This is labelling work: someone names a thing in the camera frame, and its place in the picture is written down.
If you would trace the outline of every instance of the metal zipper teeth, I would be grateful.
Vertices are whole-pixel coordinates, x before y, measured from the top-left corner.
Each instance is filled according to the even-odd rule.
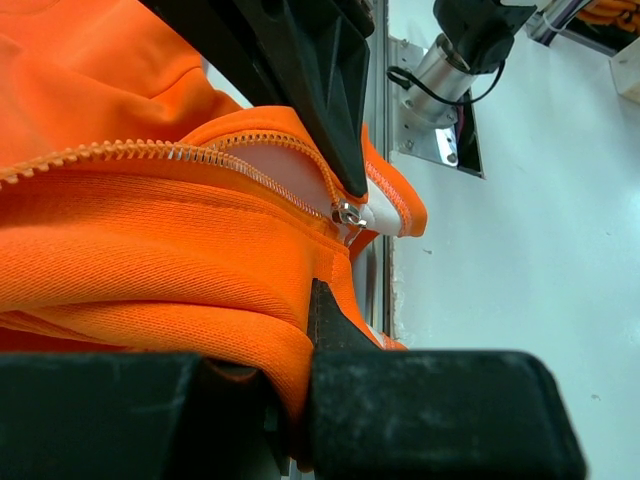
[[[105,141],[102,144],[92,143],[90,146],[80,145],[76,149],[68,148],[62,152],[53,152],[35,158],[14,167],[0,169],[0,190],[2,181],[16,184],[20,177],[31,178],[35,171],[48,172],[52,166],[63,167],[82,161],[109,161],[122,159],[156,159],[184,161],[225,168],[240,173],[259,183],[281,198],[285,199],[297,209],[318,219],[327,219],[320,211],[300,200],[293,193],[285,189],[278,182],[263,174],[238,157],[224,153],[211,147],[196,147],[194,145],[162,142],[160,140],[127,140],[122,142]]]
[[[325,163],[322,155],[320,155],[313,147],[307,145],[305,142],[293,135],[271,130],[242,135],[230,135],[229,137],[224,137],[222,140],[211,144],[210,147],[220,151],[225,151],[233,147],[245,147],[251,145],[273,145],[277,147],[291,148],[308,156],[313,160],[318,169],[320,169],[329,197],[331,198],[332,207],[335,208],[340,203],[340,194],[338,193],[338,189],[331,178],[331,170]]]

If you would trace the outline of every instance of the zipper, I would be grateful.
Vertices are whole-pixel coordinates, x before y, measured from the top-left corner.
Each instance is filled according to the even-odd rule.
[[[244,160],[225,153],[225,150],[235,146],[265,144],[293,148],[310,157],[320,169],[331,198],[332,220],[339,225],[348,227],[356,227],[358,229],[366,227],[366,222],[360,218],[358,208],[339,196],[338,189],[331,179],[331,170],[324,163],[322,157],[297,138],[271,131],[229,136],[212,143],[210,146],[201,147],[160,140],[155,142],[153,140],[147,140],[146,142],[144,140],[127,140],[126,142],[116,140],[113,143],[108,141],[102,144],[92,143],[88,147],[80,145],[75,149],[67,148],[62,152],[53,152],[13,167],[0,169],[0,190],[2,189],[3,181],[8,184],[16,184],[21,177],[33,177],[36,171],[48,172],[51,167],[64,167],[78,162],[128,160],[133,158],[184,161],[225,168],[242,174],[277,194],[303,213],[315,218],[325,219],[326,216],[322,212],[305,203],[271,177],[263,174]]]

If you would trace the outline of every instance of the white fabric lining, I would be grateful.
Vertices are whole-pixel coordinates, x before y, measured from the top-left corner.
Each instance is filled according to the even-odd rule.
[[[300,200],[331,217],[331,199],[322,174],[303,153],[275,145],[236,147],[228,153],[249,163]],[[402,230],[402,217],[393,203],[370,178],[367,178],[367,187],[369,202],[360,207],[362,218],[367,221],[367,229],[383,235],[398,235]]]

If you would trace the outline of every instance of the orange fabric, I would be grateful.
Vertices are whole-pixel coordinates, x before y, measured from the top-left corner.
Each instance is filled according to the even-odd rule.
[[[213,90],[199,55],[135,0],[0,0],[0,65],[0,176],[104,140],[206,145],[276,128],[313,143],[291,109],[240,111]],[[421,234],[415,192],[365,149]],[[127,159],[0,186],[0,351],[187,350],[255,366],[295,433],[312,280],[377,342],[335,226],[235,172]]]

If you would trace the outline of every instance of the orange jacket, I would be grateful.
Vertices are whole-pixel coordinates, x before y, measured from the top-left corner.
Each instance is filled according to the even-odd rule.
[[[0,350],[255,366],[295,431],[312,280],[380,344],[355,301],[354,232],[327,218],[348,196],[291,109],[240,109],[135,0],[0,0],[0,65]],[[349,200],[382,233],[421,235],[419,198],[363,145],[369,198]]]

